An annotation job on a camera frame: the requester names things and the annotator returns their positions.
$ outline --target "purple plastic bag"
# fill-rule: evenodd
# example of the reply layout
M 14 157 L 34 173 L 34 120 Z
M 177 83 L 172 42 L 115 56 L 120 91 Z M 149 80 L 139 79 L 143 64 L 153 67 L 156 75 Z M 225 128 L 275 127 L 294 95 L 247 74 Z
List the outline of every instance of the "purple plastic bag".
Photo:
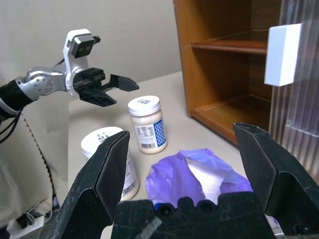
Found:
M 214 182 L 208 184 L 207 179 L 211 178 Z M 221 193 L 252 191 L 246 178 L 209 149 L 183 150 L 152 165 L 146 178 L 146 190 L 154 205 L 171 203 L 174 207 L 181 197 L 190 197 L 196 205 L 205 198 L 217 203 Z

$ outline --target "barcode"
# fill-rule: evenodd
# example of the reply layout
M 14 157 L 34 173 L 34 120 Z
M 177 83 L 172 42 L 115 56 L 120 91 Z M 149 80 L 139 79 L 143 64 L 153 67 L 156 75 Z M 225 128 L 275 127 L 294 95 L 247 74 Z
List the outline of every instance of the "barcode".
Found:
M 155 143 L 141 143 L 142 148 L 155 148 Z
M 128 194 L 135 187 L 135 185 L 136 185 L 136 180 L 134 180 L 134 182 L 129 187 L 123 190 L 123 196 Z

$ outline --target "white jar lid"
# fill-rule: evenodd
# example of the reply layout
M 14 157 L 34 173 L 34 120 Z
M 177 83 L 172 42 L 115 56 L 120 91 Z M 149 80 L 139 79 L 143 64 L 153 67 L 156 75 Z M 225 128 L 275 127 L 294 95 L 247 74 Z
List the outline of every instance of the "white jar lid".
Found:
M 106 127 L 89 133 L 81 142 L 83 153 L 92 156 L 105 139 L 121 131 L 119 127 Z
M 160 99 L 157 96 L 142 96 L 128 104 L 132 116 L 148 116 L 160 110 Z

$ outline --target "blue label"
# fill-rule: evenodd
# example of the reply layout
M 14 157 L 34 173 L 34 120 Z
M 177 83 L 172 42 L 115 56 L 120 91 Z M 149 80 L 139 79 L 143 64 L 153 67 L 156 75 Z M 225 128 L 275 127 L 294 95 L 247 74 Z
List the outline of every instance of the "blue label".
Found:
M 162 146 L 166 142 L 163 121 L 160 120 L 154 124 L 155 137 L 158 143 L 158 147 Z

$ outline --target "wooden cabinet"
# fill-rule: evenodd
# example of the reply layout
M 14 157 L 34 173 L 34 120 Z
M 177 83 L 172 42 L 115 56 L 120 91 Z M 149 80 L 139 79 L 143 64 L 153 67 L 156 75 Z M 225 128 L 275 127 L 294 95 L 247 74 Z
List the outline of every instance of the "wooden cabinet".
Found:
M 174 0 L 187 113 L 236 143 L 233 123 L 268 130 L 268 29 L 280 0 Z

